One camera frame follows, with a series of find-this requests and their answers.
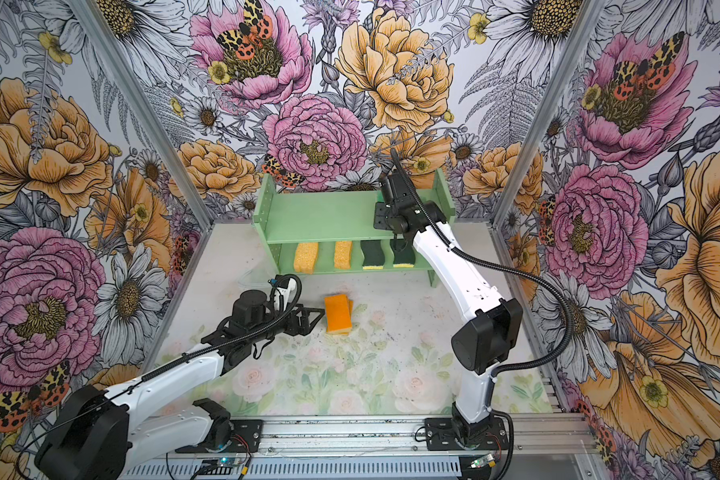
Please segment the orange scrub sponge top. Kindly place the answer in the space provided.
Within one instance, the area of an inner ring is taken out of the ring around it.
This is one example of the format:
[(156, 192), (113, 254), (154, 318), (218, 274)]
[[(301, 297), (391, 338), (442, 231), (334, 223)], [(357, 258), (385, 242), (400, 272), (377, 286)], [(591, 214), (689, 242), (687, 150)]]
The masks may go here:
[(351, 331), (352, 321), (347, 310), (348, 299), (346, 294), (338, 294), (324, 298), (327, 334), (343, 335)]

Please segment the dark green scrub sponge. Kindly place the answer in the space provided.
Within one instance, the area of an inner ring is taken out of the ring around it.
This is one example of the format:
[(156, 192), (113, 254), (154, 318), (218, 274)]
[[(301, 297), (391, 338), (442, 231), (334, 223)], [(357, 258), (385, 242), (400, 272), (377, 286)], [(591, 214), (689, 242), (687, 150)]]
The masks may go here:
[(393, 253), (392, 266), (394, 268), (413, 268), (416, 263), (416, 253), (411, 243), (404, 238), (393, 238), (390, 241)]
[(363, 270), (381, 270), (384, 268), (386, 257), (380, 240), (362, 240), (360, 246), (363, 254)]

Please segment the yellow cellulose sponge front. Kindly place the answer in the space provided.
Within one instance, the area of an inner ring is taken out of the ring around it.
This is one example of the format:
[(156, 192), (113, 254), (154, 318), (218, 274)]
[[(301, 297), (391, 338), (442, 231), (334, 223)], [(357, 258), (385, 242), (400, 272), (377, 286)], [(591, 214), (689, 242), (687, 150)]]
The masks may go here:
[(337, 241), (334, 247), (334, 268), (337, 270), (349, 270), (352, 261), (352, 241)]

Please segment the yellow cellulose sponge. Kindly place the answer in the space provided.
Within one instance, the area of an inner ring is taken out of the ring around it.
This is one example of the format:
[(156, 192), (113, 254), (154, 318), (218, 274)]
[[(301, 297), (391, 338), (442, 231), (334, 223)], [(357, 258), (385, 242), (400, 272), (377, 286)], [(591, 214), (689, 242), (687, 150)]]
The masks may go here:
[(337, 270), (349, 270), (352, 261), (352, 241), (337, 241), (334, 247), (334, 268)]
[(295, 250), (293, 269), (296, 273), (311, 275), (319, 255), (318, 242), (299, 243)]

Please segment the yellow cellulose sponge back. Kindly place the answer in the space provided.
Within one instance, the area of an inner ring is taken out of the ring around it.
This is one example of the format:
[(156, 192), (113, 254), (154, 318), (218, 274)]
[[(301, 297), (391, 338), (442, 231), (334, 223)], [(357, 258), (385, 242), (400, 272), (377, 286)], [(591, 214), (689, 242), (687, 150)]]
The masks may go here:
[(311, 275), (319, 255), (318, 242), (299, 243), (295, 250), (293, 269), (296, 273)]

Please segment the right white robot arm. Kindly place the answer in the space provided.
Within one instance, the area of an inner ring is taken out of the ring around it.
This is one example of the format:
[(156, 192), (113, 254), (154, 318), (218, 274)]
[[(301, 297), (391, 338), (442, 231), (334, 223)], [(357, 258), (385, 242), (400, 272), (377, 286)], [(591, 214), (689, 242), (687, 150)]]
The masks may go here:
[(452, 426), (456, 439), (471, 445), (497, 425), (492, 406), (497, 369), (516, 345), (522, 307), (504, 299), (465, 258), (440, 207), (423, 201), (406, 174), (391, 173), (382, 181), (381, 195), (375, 225), (403, 237), (458, 307), (462, 326), (451, 337), (451, 347), (465, 374), (452, 407)]

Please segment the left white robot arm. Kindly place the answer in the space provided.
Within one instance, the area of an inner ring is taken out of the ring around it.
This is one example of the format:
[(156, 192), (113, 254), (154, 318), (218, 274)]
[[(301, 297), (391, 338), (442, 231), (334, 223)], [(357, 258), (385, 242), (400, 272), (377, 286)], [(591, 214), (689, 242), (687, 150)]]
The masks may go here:
[(261, 353), (277, 335), (310, 335), (324, 315), (322, 308), (299, 303), (297, 295), (243, 292), (231, 315), (176, 359), (123, 383), (73, 393), (35, 466), (49, 479), (116, 479), (177, 449), (215, 453), (250, 447), (229, 411), (214, 400), (195, 400), (175, 414), (161, 411)]

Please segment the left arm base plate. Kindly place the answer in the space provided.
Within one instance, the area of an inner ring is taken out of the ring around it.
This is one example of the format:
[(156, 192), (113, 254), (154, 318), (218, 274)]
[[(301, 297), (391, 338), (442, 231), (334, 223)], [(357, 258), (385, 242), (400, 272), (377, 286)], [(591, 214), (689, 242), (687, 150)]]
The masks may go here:
[(257, 453), (264, 422), (258, 419), (232, 419), (216, 422), (198, 445), (187, 445), (176, 453)]

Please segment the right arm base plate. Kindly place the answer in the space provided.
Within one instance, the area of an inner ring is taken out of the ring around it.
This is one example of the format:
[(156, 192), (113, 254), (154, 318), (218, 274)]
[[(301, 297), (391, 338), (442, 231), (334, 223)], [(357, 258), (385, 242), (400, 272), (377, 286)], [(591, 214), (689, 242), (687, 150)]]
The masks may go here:
[(506, 451), (508, 428), (502, 419), (489, 416), (477, 423), (461, 417), (430, 417), (424, 420), (424, 434), (429, 451)]

